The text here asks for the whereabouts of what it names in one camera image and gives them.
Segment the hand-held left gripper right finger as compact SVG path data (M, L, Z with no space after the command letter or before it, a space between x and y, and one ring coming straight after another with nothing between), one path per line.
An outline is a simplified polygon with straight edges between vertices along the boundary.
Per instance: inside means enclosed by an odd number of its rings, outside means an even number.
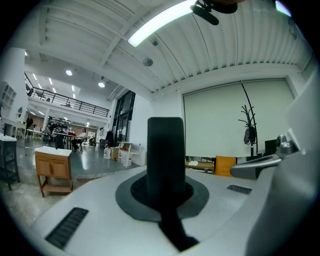
M273 173L274 168L267 168L257 180L249 180L187 170L188 177L207 187L209 200L199 215L182 221L185 231L199 243L179 256L245 256Z

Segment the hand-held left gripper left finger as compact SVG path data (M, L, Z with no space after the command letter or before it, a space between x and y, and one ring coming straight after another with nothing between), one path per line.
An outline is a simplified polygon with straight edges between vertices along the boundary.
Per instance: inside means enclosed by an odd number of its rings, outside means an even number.
M145 167L117 171L92 180L36 219L32 230L45 238L73 208L88 210L62 253L70 256L176 256L179 251L157 223L138 221L116 202L116 189Z

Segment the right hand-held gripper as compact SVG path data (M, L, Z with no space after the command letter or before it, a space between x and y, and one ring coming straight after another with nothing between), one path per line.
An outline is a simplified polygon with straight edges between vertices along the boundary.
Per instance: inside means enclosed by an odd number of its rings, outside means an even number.
M306 149L298 143L293 130L280 134L276 139L276 154L259 157L242 163L237 163L230 168L230 174L234 178L257 180L263 169L276 167L282 159L295 153L306 154Z

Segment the black coat rack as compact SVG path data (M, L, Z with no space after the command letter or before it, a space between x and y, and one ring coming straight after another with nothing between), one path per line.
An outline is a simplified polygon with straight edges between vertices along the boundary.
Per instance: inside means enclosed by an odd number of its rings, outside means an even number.
M249 157L249 159L253 160L255 157L258 156L258 149L259 149L257 123L256 123L256 119L255 119L255 115L256 114L253 111L254 110L254 106L251 104L251 101L250 101L249 95L248 95L248 93L247 93L247 91L245 89L244 83L242 81L240 81L240 84L241 84L241 87L242 87L242 89L244 91L245 97L247 99L248 106L246 104L241 106L241 109L242 109L241 112L243 114L245 114L246 120L238 119L238 121L245 124L245 130L246 130L246 127L250 127L250 126L253 126L256 129L256 135L257 135L256 144L246 144L246 145L250 145L250 157Z

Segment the orange cushion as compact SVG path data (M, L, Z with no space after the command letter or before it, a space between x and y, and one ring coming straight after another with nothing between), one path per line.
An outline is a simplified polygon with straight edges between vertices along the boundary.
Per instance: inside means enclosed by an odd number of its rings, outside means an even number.
M217 176L232 178L231 167L237 163L236 157L216 156L214 174Z

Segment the black cabinet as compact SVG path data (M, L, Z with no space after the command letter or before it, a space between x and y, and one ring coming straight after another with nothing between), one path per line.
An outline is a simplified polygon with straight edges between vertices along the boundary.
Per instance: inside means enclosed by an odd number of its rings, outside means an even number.
M276 139L266 140L264 142L264 146L265 146L264 156L273 155L277 151L277 140Z

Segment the grey hanging bag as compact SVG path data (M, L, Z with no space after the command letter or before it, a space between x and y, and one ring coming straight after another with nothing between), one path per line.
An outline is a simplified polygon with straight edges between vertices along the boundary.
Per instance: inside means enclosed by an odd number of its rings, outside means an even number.
M254 126L246 127L243 142L246 145L254 145L257 143L257 131Z

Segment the wooden shelf rack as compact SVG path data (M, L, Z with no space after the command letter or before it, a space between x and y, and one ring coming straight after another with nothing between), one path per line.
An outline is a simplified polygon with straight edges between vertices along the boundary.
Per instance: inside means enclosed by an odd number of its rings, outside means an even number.
M187 169L206 174L214 174L215 165L215 157L201 157L200 161L195 160L194 157L188 157L185 160L185 167Z

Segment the white roller blind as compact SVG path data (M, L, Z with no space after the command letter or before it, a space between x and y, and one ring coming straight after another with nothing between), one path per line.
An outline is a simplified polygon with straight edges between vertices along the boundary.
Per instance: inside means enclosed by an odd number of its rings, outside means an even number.
M184 97L186 155L189 157L247 157L244 143L247 121L243 107L253 107L258 143L255 153L265 151L265 142L288 131L285 113L293 102L285 80L237 83Z

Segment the wooden cabinet with white top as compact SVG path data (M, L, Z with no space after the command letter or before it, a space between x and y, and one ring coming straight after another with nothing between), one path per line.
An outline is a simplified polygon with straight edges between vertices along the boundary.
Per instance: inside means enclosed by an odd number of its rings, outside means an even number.
M45 196L44 192L66 194L73 191L71 153L69 149L49 146L34 149L36 177L42 197ZM51 184L50 178L66 180L67 185Z

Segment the small white table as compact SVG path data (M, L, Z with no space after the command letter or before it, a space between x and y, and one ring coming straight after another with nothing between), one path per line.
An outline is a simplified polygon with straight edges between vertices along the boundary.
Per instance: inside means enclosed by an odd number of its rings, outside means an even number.
M132 158L139 157L141 154L141 145L134 146L132 142L119 141L117 161L121 162L125 168L132 163Z

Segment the black balcony railing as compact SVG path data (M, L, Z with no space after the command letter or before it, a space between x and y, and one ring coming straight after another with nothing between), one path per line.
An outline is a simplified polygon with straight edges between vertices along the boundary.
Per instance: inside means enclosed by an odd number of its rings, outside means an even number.
M71 108L82 111L86 114L98 115L99 117L108 117L109 109L94 105L85 101L77 100L73 96L68 97L54 90L43 89L41 86L34 86L27 73L24 73L27 96L33 99L44 101L61 107Z

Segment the black stand with white top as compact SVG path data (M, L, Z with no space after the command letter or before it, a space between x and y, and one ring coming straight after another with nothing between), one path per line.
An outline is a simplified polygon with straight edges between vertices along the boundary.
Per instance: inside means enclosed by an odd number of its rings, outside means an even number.
M17 139L0 133L0 181L4 181L9 191L12 184L20 183L17 163Z

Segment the long ceiling light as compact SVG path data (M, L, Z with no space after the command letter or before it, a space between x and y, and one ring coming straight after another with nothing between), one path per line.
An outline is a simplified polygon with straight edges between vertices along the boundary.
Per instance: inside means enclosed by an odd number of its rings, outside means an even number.
M192 12L191 5L194 5L196 0L185 0L177 3L161 13L154 16L143 26L141 26L128 40L127 42L136 48L150 35L157 32L160 28L171 23L172 21L179 19Z

